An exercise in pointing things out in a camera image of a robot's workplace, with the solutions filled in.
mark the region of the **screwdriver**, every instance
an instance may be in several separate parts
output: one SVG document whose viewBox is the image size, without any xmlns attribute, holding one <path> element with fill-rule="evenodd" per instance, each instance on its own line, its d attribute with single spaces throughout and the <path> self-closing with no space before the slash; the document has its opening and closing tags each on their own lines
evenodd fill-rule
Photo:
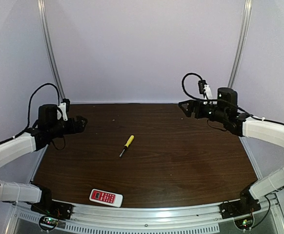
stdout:
<svg viewBox="0 0 284 234">
<path fill-rule="evenodd" d="M 119 157 L 122 157 L 122 154 L 129 148 L 129 145 L 131 144 L 131 142 L 134 139 L 134 135 L 131 135 L 131 137 L 129 137 L 127 143 L 124 145 L 124 148 L 122 150 L 122 153 L 119 155 Z"/>
</svg>

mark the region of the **red and white remote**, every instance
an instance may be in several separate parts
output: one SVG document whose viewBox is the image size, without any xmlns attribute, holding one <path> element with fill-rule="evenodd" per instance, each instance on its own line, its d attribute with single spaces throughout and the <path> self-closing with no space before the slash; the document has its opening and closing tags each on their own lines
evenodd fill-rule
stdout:
<svg viewBox="0 0 284 234">
<path fill-rule="evenodd" d="M 101 203 L 108 206 L 120 207 L 123 196 L 98 189 L 93 189 L 90 194 L 90 201 Z"/>
</svg>

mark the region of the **screwdriver handle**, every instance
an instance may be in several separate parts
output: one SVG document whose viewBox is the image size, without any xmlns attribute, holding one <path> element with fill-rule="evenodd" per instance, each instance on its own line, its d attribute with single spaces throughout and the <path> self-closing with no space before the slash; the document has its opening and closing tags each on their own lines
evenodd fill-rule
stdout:
<svg viewBox="0 0 284 234">
<path fill-rule="evenodd" d="M 129 137 L 127 143 L 124 145 L 125 149 L 128 149 L 128 147 L 131 144 L 131 142 L 133 141 L 133 139 L 134 139 L 134 135 L 131 135 L 131 137 Z"/>
</svg>

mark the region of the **white backdrop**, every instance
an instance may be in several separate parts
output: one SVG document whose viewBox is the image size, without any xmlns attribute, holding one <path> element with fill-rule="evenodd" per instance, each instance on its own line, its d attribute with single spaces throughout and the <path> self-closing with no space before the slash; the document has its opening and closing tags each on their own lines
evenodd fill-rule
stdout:
<svg viewBox="0 0 284 234">
<path fill-rule="evenodd" d="M 253 1 L 247 41 L 235 87 L 239 105 L 284 122 L 284 0 Z M 247 139 L 262 176 L 284 165 L 284 150 Z M 284 213 L 284 190 L 277 193 Z"/>
<path fill-rule="evenodd" d="M 0 0 L 0 141 L 24 129 L 30 95 L 52 82 L 36 0 Z M 55 90 L 41 89 L 33 98 L 31 123 L 38 107 L 57 103 Z M 37 164 L 34 152 L 0 168 L 0 179 L 28 183 Z M 11 204 L 0 202 L 0 234 Z"/>
<path fill-rule="evenodd" d="M 73 102 L 178 102 L 197 72 L 227 86 L 244 0 L 49 0 L 65 95 Z M 197 79 L 188 82 L 198 94 Z"/>
</svg>

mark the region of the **brown wooden surface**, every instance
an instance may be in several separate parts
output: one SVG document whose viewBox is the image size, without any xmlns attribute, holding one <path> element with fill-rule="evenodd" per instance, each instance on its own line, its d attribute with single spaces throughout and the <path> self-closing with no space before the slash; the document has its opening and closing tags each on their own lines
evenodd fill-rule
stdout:
<svg viewBox="0 0 284 234">
<path fill-rule="evenodd" d="M 66 136 L 62 151 L 49 146 L 34 180 L 54 199 L 97 205 L 89 201 L 97 188 L 122 194 L 122 207 L 191 206 L 239 198 L 256 180 L 237 136 L 176 104 L 73 105 L 69 115 L 88 118 L 86 130 Z"/>
</svg>

